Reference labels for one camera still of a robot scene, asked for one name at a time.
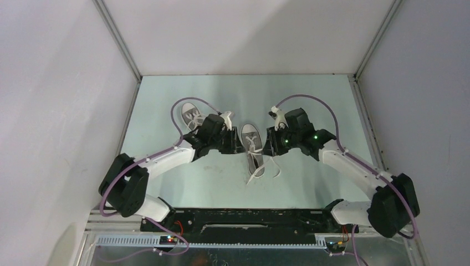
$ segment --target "shoe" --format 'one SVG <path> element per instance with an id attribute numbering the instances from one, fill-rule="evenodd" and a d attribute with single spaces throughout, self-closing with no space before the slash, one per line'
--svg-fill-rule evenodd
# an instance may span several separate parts
<path id="1" fill-rule="evenodd" d="M 259 131 L 251 124 L 242 126 L 241 131 L 242 144 L 247 151 L 248 171 L 251 175 L 247 184 L 254 178 L 260 178 L 264 174 L 263 163 L 263 142 Z"/>
<path id="2" fill-rule="evenodd" d="M 205 115 L 201 114 L 199 109 L 191 103 L 185 103 L 181 107 L 181 116 L 189 131 L 195 130 L 204 122 Z"/>

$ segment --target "white wall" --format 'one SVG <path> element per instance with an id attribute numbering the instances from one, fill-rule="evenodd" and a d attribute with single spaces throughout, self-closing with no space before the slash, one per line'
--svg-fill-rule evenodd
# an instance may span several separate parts
<path id="1" fill-rule="evenodd" d="M 2 1 L 0 265 L 75 258 L 135 85 L 90 0 Z"/>
<path id="2" fill-rule="evenodd" d="M 360 83 L 393 172 L 414 181 L 432 265 L 468 264 L 470 1 L 405 1 Z"/>
<path id="3" fill-rule="evenodd" d="M 143 75 L 353 73 L 393 0 L 107 0 Z"/>

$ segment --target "light blue table surface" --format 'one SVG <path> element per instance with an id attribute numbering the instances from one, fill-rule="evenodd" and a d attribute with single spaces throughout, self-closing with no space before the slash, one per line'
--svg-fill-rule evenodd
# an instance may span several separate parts
<path id="1" fill-rule="evenodd" d="M 338 117 L 343 145 L 371 161 L 346 75 L 145 76 L 122 152 L 142 158 L 171 146 L 178 139 L 178 132 L 170 120 L 170 108 L 188 96 L 202 98 L 221 111 L 234 112 L 234 126 L 240 130 L 244 123 L 255 125 L 264 143 L 266 128 L 274 125 L 268 111 L 292 94 L 314 95 L 329 104 Z M 211 112 L 203 103 L 194 104 L 204 114 Z M 187 133 L 181 105 L 175 118 Z M 296 98 L 281 108 L 285 112 L 303 108 L 316 129 L 335 132 L 333 118 L 320 103 Z M 149 183 L 147 193 L 162 197 L 174 207 L 199 208 L 321 208 L 337 198 L 367 200 L 347 178 L 298 149 L 275 160 L 282 169 L 279 177 L 272 178 L 276 168 L 269 163 L 263 177 L 247 186 L 245 154 L 221 155 L 211 151 L 156 178 Z"/>

